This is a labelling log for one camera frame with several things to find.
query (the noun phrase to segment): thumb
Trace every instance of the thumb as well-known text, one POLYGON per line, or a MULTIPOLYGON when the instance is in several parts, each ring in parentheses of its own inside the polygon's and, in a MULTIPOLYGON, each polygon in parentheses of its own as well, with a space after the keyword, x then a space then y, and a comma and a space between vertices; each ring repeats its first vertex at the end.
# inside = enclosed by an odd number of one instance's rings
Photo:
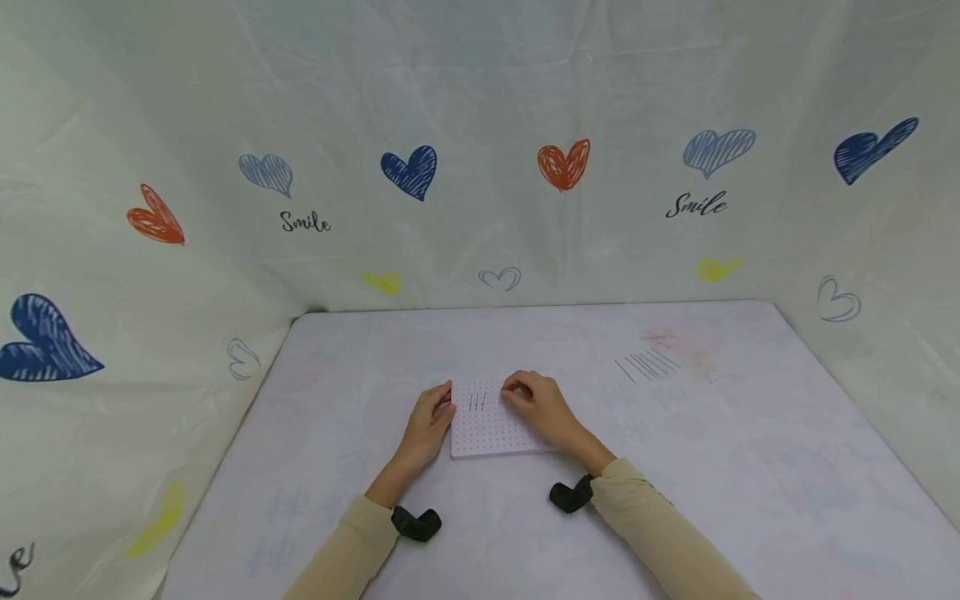
POLYGON ((519 394, 511 392, 510 390, 501 390, 500 397, 502 397, 507 404, 510 404, 511 407, 516 409, 524 417, 526 417, 533 408, 533 402, 523 396, 520 396, 519 394))

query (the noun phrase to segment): yellow heart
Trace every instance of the yellow heart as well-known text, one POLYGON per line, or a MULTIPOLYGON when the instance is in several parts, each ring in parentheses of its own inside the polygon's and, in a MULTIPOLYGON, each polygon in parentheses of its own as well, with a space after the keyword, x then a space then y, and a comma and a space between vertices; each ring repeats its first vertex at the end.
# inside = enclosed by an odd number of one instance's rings
POLYGON ((400 281, 399 273, 384 273, 383 276, 376 273, 364 273, 363 280, 374 290, 380 290, 389 296, 396 296, 400 293, 400 285, 402 282, 400 281))
POLYGON ((730 262, 720 262, 714 258, 704 258, 697 263, 697 276, 707 283, 723 281, 743 264, 742 258, 730 262))
POLYGON ((183 493, 183 484, 175 481, 163 493, 163 499, 160 500, 160 516, 133 541, 130 549, 127 550, 127 558, 131 559, 150 552, 161 543, 180 522, 184 504, 186 504, 186 494, 183 493))

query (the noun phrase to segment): heart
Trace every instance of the heart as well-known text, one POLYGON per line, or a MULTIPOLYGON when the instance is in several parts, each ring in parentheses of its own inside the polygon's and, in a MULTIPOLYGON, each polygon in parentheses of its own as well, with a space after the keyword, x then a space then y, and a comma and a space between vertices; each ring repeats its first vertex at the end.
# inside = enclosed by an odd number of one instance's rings
POLYGON ((730 262, 720 262, 708 257, 697 263, 697 275, 707 283, 717 283, 732 275, 742 264, 742 258, 730 262))
POLYGON ((860 298, 856 294, 837 294, 839 291, 840 285, 832 275, 824 277, 820 282, 820 289, 817 290, 817 313, 827 323, 843 323, 860 314, 860 298), (827 288, 832 288, 829 294, 824 293, 827 288), (840 312, 844 306, 833 304, 838 301, 847 302, 847 310, 840 312))
POLYGON ((383 274, 383 276, 376 273, 364 273, 363 280, 374 290, 379 290, 388 296, 396 296, 400 293, 402 282, 399 273, 390 272, 383 274))
POLYGON ((710 179, 717 169, 733 162, 753 148, 756 133, 751 130, 731 130, 717 135, 714 130, 693 136, 684 150, 684 164, 701 171, 710 179))
POLYGON ((437 172, 437 151, 430 146, 420 146, 407 162, 388 152, 380 158, 380 169, 396 187, 423 202, 426 188, 437 172))
POLYGON ((260 357, 239 338, 233 338, 229 341, 227 356, 233 359, 229 368, 234 379, 240 381, 250 379, 260 369, 260 357))
POLYGON ((104 364, 73 337, 60 310, 40 294, 24 294, 10 309, 13 326, 29 342, 0 348, 0 377, 10 381, 64 381, 95 373, 104 364))
POLYGON ((564 151, 556 146, 543 146, 537 152, 537 165, 543 178, 550 185, 565 192, 584 176, 588 158, 590 158, 590 140, 585 138, 574 142, 566 156, 564 151))
POLYGON ((237 162, 240 164, 240 172, 250 183, 276 190, 287 198, 292 198, 290 186, 294 183, 294 170, 283 158, 264 155, 261 160, 254 155, 243 155, 237 162))
POLYGON ((183 229, 174 213, 170 212, 167 204, 158 196, 154 188, 146 183, 140 183, 140 193, 151 210, 145 208, 131 208, 127 211, 127 220, 134 229, 147 237, 164 244, 180 244, 186 241, 183 229))
POLYGON ((847 185, 853 185, 875 162, 889 155, 917 130, 920 119, 911 117, 900 121, 877 141, 876 133, 858 133, 840 142, 833 152, 833 164, 847 185))
POLYGON ((520 283, 520 269, 517 267, 507 267, 500 272, 500 275, 497 275, 493 271, 481 271, 478 273, 478 276, 480 277, 480 280, 486 283, 488 286, 494 290, 500 290, 501 292, 509 292, 520 283), (511 276, 507 279, 504 279, 503 276, 508 273, 511 276))
POLYGON ((133 541, 127 550, 127 558, 132 559, 150 552, 164 541, 180 523, 185 504, 186 494, 183 492, 183 484, 175 481, 163 493, 163 499, 160 500, 160 516, 133 541))

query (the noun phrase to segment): heart outline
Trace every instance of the heart outline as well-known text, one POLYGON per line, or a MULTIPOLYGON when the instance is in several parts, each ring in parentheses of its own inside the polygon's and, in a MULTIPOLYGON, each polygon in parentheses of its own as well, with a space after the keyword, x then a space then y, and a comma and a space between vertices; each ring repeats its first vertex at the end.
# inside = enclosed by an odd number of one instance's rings
POLYGON ((480 277, 480 280, 483 281, 485 284, 487 284, 487 287, 493 288, 498 292, 509 292, 510 290, 517 287, 520 283, 520 278, 522 277, 522 275, 523 274, 520 272, 520 269, 518 269, 517 267, 507 267, 506 269, 500 272, 500 275, 497 275, 493 271, 481 271, 480 273, 477 274, 477 276, 480 277), (506 275, 507 273, 512 273, 514 275, 514 280, 511 281, 510 285, 505 290, 501 290, 500 288, 495 287, 489 281, 484 279, 484 276, 492 275, 496 278, 497 283, 499 283, 500 280, 503 278, 503 276, 506 275))
POLYGON ((250 349, 249 346, 244 344, 244 341, 240 338, 233 338, 227 343, 227 356, 233 359, 233 362, 229 364, 230 374, 233 375, 233 378, 237 381, 246 381, 253 377, 253 374, 260 370, 260 367, 263 365, 260 363, 260 357, 256 355, 256 352, 250 349), (244 374, 236 369, 236 366, 247 367, 252 363, 248 363, 242 357, 237 356, 234 352, 240 349, 242 352, 246 352, 250 358, 256 361, 256 369, 254 369, 249 375, 244 374))
POLYGON ((390 271, 383 275, 377 273, 364 273, 363 280, 374 290, 383 292, 387 296, 396 296, 400 293, 403 286, 403 279, 396 271, 390 271))
POLYGON ((437 151, 432 146, 420 146, 410 153, 407 162, 387 152, 380 157, 380 170, 403 193, 426 202, 426 190, 437 174, 437 151))
POLYGON ((743 266, 743 258, 720 262, 716 258, 707 256, 697 263, 697 276, 707 283, 719 283, 739 271, 741 266, 743 266))
POLYGON ((820 287, 817 289, 817 314, 823 321, 827 323, 845 323, 852 320, 854 317, 860 314, 860 309, 863 305, 860 302, 860 297, 857 294, 852 294, 850 292, 845 292, 844 294, 837 294, 840 291, 840 284, 837 282, 837 278, 832 275, 824 277, 820 281, 820 287), (833 291, 830 292, 830 302, 835 300, 849 300, 852 303, 852 306, 847 310, 847 312, 840 313, 839 315, 833 317, 824 317, 822 308, 822 300, 824 294, 824 288, 827 287, 828 283, 833 284, 833 291))
POLYGON ((704 179, 744 156, 756 143, 753 130, 730 130, 718 135, 705 130, 694 135, 684 148, 684 164, 704 174, 704 179))
POLYGON ((40 294, 13 301, 10 320, 27 342, 0 348, 0 377, 22 383, 80 379, 100 371, 103 363, 77 340, 63 313, 40 294))
POLYGON ((556 146, 543 146, 537 152, 537 166, 540 174, 560 192, 573 189, 587 170, 587 161, 590 158, 590 140, 584 139, 573 142, 570 151, 564 151, 556 146))
POLYGON ((287 161, 277 155, 241 155, 237 159, 240 172, 253 185, 259 185, 293 199, 290 188, 294 184, 294 170, 287 161))
POLYGON ((150 210, 137 207, 127 211, 127 220, 133 228, 157 242, 183 246, 186 243, 183 228, 159 194, 146 183, 140 183, 140 194, 150 210))
POLYGON ((890 128, 883 139, 878 139, 873 132, 851 135, 833 151, 833 166, 847 185, 853 185, 867 169, 913 135, 919 126, 920 118, 910 117, 890 128))

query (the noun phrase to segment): wrist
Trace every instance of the wrist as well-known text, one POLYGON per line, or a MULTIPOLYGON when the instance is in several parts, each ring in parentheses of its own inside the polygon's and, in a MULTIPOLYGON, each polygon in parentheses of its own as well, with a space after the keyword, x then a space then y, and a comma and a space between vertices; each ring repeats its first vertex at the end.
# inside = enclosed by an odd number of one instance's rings
POLYGON ((616 460, 616 455, 586 428, 570 437, 564 450, 584 466, 593 477, 603 474, 603 469, 616 460))
POLYGON ((372 502, 392 509, 399 504, 400 498, 418 474, 419 468, 394 457, 376 476, 364 495, 372 502))

